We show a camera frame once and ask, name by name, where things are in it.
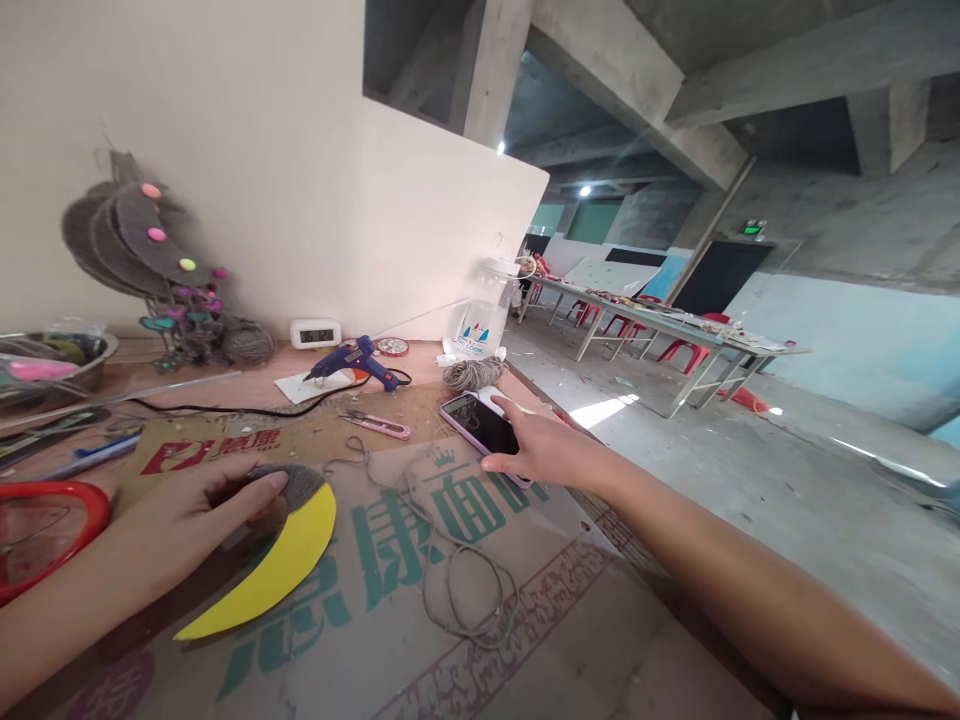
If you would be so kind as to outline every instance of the hand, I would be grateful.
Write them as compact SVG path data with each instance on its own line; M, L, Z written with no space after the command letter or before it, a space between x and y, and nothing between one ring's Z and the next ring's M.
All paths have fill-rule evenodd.
M269 462L264 455L244 453L171 475L90 549L110 555L117 588L136 589L144 595L143 604L152 602L186 579L238 527L271 513L286 473L247 478Z
M599 484L611 472L609 465L619 455L561 422L523 412L507 398L495 395L492 400L503 408L504 416L513 425L520 452L489 455L480 462L484 470L599 494Z

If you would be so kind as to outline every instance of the black cable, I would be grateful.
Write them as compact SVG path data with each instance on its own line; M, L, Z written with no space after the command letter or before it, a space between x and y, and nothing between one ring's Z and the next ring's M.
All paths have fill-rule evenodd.
M406 380L400 380L400 385L409 385L413 382L413 378L410 377L408 373L405 373L403 370L397 370L396 368L387 368L392 373L397 375L403 375L406 377ZM154 412L173 412L176 410L194 410L196 412L210 412L210 413L248 413L250 415L266 415L267 417L279 417L279 418L295 418L303 417L307 413L316 410L319 407L320 403L326 400L328 397L336 395L337 393L345 392L346 390L353 390L355 388L366 385L370 381L371 376L367 375L363 380L353 385L347 385L346 387L337 388L336 390L330 390L325 392L323 395L318 397L303 410L297 410L292 413L277 412L276 410L263 410L262 408L221 408L221 407L210 407L208 405L176 405L175 407L160 407L159 405L154 405L153 403L148 403L146 400L141 400L139 398L132 398L130 402L135 402L138 405L142 405L148 410L153 410Z

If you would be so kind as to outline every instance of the smartphone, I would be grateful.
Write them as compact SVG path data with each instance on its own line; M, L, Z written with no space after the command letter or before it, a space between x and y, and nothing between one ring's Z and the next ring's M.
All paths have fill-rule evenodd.
M510 423L473 395L461 395L444 403L440 406L440 415L484 455L501 452L516 455L520 452L520 444ZM518 475L504 475L522 488L533 484Z

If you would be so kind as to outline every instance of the ball of twine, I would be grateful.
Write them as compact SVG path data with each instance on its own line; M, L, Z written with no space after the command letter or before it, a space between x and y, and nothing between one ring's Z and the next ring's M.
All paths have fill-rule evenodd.
M477 391L496 383L506 369L507 363L496 356L461 360L443 371L443 382L455 392Z
M249 320L228 330L223 337L224 354L238 365L262 365L276 351L277 344L270 333Z

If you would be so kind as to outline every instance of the phone screen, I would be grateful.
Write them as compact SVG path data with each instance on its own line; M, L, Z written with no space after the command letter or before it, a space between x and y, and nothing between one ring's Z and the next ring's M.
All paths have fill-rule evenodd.
M464 395L443 406L453 421L472 435L491 453L516 455L520 452L517 436L510 423L473 395Z

